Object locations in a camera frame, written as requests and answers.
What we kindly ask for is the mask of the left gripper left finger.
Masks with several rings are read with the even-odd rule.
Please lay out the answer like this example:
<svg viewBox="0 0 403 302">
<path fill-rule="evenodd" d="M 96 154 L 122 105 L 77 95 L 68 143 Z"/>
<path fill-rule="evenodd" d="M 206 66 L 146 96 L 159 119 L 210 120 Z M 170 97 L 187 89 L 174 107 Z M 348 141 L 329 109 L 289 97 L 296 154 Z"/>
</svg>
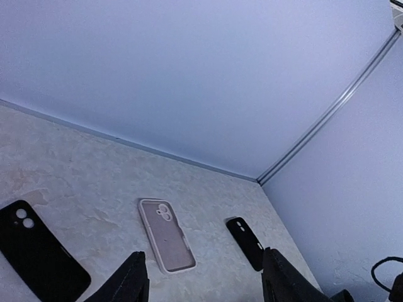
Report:
<svg viewBox="0 0 403 302">
<path fill-rule="evenodd" d="M 133 252 L 85 302 L 148 301 L 149 286 L 145 252 Z"/>
</svg>

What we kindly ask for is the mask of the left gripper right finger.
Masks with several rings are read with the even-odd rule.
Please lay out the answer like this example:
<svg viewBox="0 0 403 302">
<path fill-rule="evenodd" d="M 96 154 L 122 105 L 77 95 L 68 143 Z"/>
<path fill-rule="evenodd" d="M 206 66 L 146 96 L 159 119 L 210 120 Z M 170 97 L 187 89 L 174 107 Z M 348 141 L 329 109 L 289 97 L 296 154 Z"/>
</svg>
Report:
<svg viewBox="0 0 403 302">
<path fill-rule="evenodd" d="M 261 280 L 264 301 L 331 301 L 277 249 L 264 250 Z"/>
</svg>

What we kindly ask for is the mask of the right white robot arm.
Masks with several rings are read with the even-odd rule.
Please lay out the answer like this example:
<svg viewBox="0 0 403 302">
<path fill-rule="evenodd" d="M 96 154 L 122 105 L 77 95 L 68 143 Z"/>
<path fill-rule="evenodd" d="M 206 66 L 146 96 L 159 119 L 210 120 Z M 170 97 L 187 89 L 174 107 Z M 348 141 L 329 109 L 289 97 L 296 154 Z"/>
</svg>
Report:
<svg viewBox="0 0 403 302">
<path fill-rule="evenodd" d="M 387 294 L 387 301 L 402 302 L 402 270 L 392 269 L 393 264 L 402 266 L 402 257 L 390 256 L 377 261 L 371 268 L 373 282 Z"/>
</svg>

